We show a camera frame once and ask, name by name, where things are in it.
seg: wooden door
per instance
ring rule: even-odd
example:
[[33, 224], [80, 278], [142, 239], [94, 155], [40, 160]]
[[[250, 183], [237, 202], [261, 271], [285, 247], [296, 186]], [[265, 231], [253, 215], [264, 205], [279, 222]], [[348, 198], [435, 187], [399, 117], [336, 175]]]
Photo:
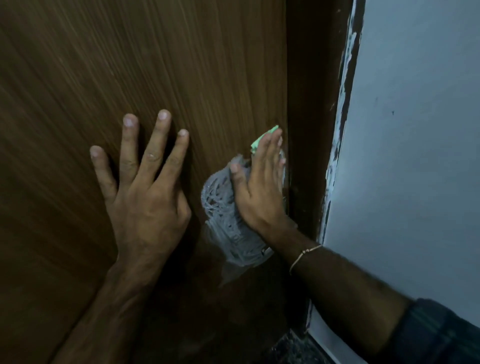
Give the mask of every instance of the wooden door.
[[148, 304], [137, 362], [244, 363], [286, 329], [277, 257], [219, 288], [201, 239], [203, 183], [279, 124], [284, 0], [3, 0], [0, 4], [0, 352], [46, 362], [116, 248], [88, 154], [118, 161], [121, 119], [160, 109], [191, 135], [194, 211]]

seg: left hand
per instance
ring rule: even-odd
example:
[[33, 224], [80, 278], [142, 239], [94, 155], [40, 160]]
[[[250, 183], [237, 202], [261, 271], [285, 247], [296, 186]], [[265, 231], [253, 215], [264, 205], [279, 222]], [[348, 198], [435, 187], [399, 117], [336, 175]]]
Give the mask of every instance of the left hand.
[[129, 272], [158, 275], [180, 242], [192, 214], [178, 181], [189, 144], [186, 130], [179, 131], [175, 146], [155, 179], [170, 125], [170, 112], [161, 110], [139, 165], [139, 122], [135, 115], [124, 116], [118, 188], [105, 151], [99, 146], [90, 148], [115, 233], [117, 262]]

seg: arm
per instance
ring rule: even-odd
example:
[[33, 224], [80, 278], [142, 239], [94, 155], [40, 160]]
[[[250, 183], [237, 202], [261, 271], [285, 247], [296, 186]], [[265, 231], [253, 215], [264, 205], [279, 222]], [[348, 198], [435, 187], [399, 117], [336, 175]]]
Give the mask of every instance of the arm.
[[[279, 159], [281, 130], [266, 134], [252, 161], [247, 182], [232, 165], [235, 201], [243, 219], [290, 266], [318, 244], [294, 229], [282, 203], [284, 160]], [[411, 301], [345, 258], [319, 248], [305, 254], [293, 271], [304, 281], [313, 303], [330, 328], [364, 359], [387, 343]]]
[[145, 301], [191, 216], [178, 184], [189, 144], [185, 130], [179, 132], [170, 156], [155, 179], [170, 124], [171, 114], [162, 110], [139, 165], [139, 123], [134, 115], [125, 115], [118, 188], [104, 150], [99, 146], [90, 149], [119, 255], [53, 363], [125, 363], [129, 360]]

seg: sleeve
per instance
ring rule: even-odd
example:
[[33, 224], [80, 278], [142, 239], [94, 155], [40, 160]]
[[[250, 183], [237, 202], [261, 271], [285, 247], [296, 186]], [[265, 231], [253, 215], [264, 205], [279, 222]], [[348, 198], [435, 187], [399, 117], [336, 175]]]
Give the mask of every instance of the sleeve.
[[379, 363], [480, 363], [480, 329], [441, 304], [418, 299], [405, 312]]

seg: bracelet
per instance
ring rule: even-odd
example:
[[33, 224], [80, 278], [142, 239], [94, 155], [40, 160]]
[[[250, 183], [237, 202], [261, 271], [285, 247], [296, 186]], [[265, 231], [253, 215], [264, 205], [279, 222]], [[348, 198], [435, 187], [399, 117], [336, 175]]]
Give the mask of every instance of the bracelet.
[[299, 255], [299, 257], [297, 258], [297, 260], [296, 260], [295, 262], [293, 262], [292, 266], [290, 267], [290, 270], [288, 271], [288, 272], [290, 273], [290, 275], [292, 275], [292, 269], [293, 269], [293, 267], [295, 266], [295, 264], [297, 264], [297, 263], [299, 262], [299, 260], [300, 260], [305, 254], [307, 254], [307, 253], [309, 253], [309, 252], [313, 252], [315, 249], [318, 249], [318, 248], [320, 248], [320, 247], [321, 247], [321, 245], [317, 245], [317, 246], [314, 247], [314, 248], [310, 248], [310, 249], [305, 249], [305, 250], [303, 250], [303, 251], [300, 253], [300, 255]]

